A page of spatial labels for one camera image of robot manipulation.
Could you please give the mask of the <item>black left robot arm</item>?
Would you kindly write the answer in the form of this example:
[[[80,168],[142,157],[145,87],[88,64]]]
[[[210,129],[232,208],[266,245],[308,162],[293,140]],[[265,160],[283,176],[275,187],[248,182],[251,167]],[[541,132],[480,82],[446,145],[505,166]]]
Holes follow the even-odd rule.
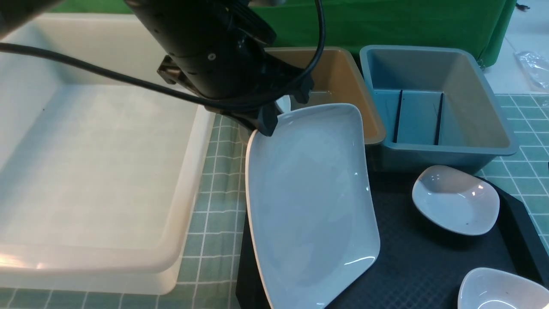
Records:
[[[157,69],[168,84],[190,94],[126,76],[42,48],[1,43],[1,51],[70,65],[118,82],[199,104],[249,130],[272,136],[282,109],[277,100],[293,96],[307,104],[314,86],[312,70],[323,53],[326,23],[315,2],[318,45],[305,68],[267,53],[275,31],[250,4],[278,6],[282,0],[126,0],[125,5],[166,52]]]

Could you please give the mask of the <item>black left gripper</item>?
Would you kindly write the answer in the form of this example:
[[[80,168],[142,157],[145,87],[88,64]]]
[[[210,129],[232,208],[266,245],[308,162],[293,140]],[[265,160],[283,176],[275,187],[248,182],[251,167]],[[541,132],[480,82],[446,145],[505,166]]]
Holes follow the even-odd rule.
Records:
[[[312,59],[299,68],[267,53],[277,34],[248,0],[126,0],[166,52],[157,73],[196,94],[210,111],[272,136],[278,98],[306,104]]]

